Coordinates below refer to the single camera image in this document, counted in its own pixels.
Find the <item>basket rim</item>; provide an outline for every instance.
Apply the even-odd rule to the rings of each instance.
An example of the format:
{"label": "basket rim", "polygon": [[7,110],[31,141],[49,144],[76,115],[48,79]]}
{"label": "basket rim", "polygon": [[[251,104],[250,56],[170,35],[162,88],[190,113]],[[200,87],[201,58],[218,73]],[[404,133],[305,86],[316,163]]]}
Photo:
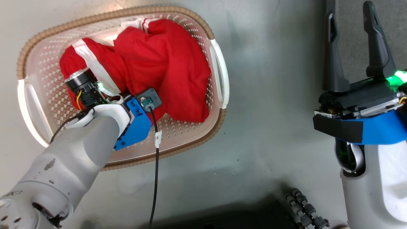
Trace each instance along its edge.
{"label": "basket rim", "polygon": [[151,13],[179,13],[183,14],[191,19],[193,19],[196,23],[198,23],[202,29],[205,31],[206,35],[210,40],[215,39],[215,35],[212,32],[212,29],[206,23],[206,21],[199,16],[197,13],[193,12],[192,10],[175,6],[175,5],[165,5],[165,6],[142,6],[142,7],[132,7],[127,9],[121,9],[117,11],[111,11],[107,13],[96,14],[92,16],[88,16],[85,18],[73,20],[71,22],[67,22],[50,29],[44,30],[35,36],[33,36],[28,42],[25,44],[23,49],[20,52],[20,56],[18,57],[17,61],[17,78],[25,79],[26,75],[26,64],[28,61],[28,56],[30,55],[33,48],[40,43],[42,40],[56,35],[61,32],[65,32],[77,27],[93,24],[96,22],[117,19],[122,17],[129,17],[129,16],[136,16],[136,15],[143,15],[143,14],[151,14]]}
{"label": "basket rim", "polygon": [[[140,7],[121,9],[121,10],[117,10],[117,11],[101,13],[101,14],[92,15],[92,16],[88,16],[85,18],[73,20],[71,22],[67,22],[67,23],[52,27],[50,29],[44,30],[44,31],[36,34],[25,44],[25,46],[23,47],[23,49],[20,52],[20,56],[19,56],[18,62],[17,62],[17,78],[19,80],[26,78],[26,64],[27,64],[28,57],[29,57],[31,51],[34,49],[34,47],[38,43],[40,43],[42,40],[44,40],[48,37],[51,37],[58,33],[65,32],[65,31],[68,31],[68,30],[71,30],[71,29],[74,29],[77,27],[81,27],[81,26],[85,26],[85,25],[89,25],[89,24],[93,24],[93,23],[97,23],[97,22],[101,22],[101,21],[112,20],[112,19],[117,19],[117,18],[122,18],[122,17],[136,16],[136,15],[151,14],[151,13],[178,13],[178,14],[187,16],[201,26],[201,28],[205,31],[207,37],[210,40],[215,39],[215,35],[214,35],[213,31],[209,27],[209,25],[206,23],[206,21],[201,16],[199,16],[197,13],[195,13],[192,10],[185,8],[185,7],[180,7],[180,6],[175,6],[175,5],[160,5],[160,6],[140,6]],[[195,148],[197,146],[200,146],[200,145],[208,142],[220,130],[220,128],[223,125],[223,122],[225,120],[225,116],[226,116],[226,109],[220,108],[218,119],[217,119],[215,125],[212,127],[212,129],[207,134],[205,134],[202,138],[194,140],[188,144],[184,144],[182,146],[160,152],[160,155],[159,155],[160,159],[182,153],[184,151],[190,150],[192,148]],[[152,162],[152,161],[155,161],[155,155],[149,154],[146,156],[142,156],[142,157],[135,158],[135,159],[130,159],[127,161],[107,164],[102,169],[102,171],[116,170],[116,169],[120,169],[120,168],[140,165],[140,164],[144,164],[144,163],[148,163],[148,162]]]}

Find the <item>red garment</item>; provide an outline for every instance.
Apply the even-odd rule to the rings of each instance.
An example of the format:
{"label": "red garment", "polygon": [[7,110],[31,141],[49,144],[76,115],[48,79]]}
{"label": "red garment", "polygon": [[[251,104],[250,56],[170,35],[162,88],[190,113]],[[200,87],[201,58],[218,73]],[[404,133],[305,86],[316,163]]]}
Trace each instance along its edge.
{"label": "red garment", "polygon": [[[158,119],[168,113],[174,120],[204,122],[209,115],[205,97],[211,70],[201,47],[170,20],[151,21],[147,28],[148,33],[128,27],[114,41],[114,47],[89,38],[83,41],[121,92],[137,95],[150,87],[156,89],[162,100],[154,110]],[[71,46],[60,67],[68,78],[86,63]],[[70,96],[76,107],[72,92]]]}

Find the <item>yellow wire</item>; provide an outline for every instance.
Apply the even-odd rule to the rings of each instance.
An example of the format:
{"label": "yellow wire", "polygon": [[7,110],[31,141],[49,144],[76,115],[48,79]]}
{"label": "yellow wire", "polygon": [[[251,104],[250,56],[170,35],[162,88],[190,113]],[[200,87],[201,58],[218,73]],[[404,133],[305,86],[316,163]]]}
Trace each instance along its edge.
{"label": "yellow wire", "polygon": [[407,97],[402,97],[398,103],[402,103]]}
{"label": "yellow wire", "polygon": [[82,111],[81,105],[79,105],[79,97],[81,96],[81,94],[82,94],[82,89],[81,89],[81,91],[79,91],[79,94],[77,97],[77,105],[78,105],[80,111]]}

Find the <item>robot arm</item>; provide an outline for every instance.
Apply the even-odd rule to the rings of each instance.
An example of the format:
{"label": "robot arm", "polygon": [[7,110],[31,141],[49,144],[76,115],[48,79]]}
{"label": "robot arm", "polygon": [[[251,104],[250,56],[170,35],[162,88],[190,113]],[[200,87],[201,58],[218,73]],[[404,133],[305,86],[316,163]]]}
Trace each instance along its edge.
{"label": "robot arm", "polygon": [[60,228],[108,162],[120,134],[111,116],[63,131],[0,198],[0,228]]}
{"label": "robot arm", "polygon": [[66,130],[51,139],[18,184],[0,198],[0,229],[60,228],[112,152],[147,137],[151,122],[146,112],[161,105],[153,88],[138,97],[109,101],[88,68],[66,84],[86,110],[69,119]]}
{"label": "robot arm", "polygon": [[373,3],[363,4],[367,79],[343,80],[333,12],[326,21],[324,89],[314,128],[335,137],[351,229],[407,229],[407,72],[397,71]]}

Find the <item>laundry basket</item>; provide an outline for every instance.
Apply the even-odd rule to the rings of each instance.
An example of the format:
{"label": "laundry basket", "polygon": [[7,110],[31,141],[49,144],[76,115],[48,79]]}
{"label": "laundry basket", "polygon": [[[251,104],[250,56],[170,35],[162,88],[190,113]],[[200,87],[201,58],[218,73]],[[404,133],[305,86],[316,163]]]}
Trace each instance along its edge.
{"label": "laundry basket", "polygon": [[[202,48],[212,70],[206,93],[210,111],[204,123],[174,121],[167,114],[158,121],[162,130],[160,158],[195,148],[220,129],[229,102],[229,78],[222,51],[208,24],[196,13],[178,6],[123,9],[68,22],[31,38],[18,59],[18,101],[24,121],[44,147],[68,118],[77,114],[68,96],[59,59],[73,42],[90,37],[112,44],[124,21],[139,17],[166,18],[183,26]],[[114,151],[104,170],[118,169],[155,160],[154,130],[135,145]]]}

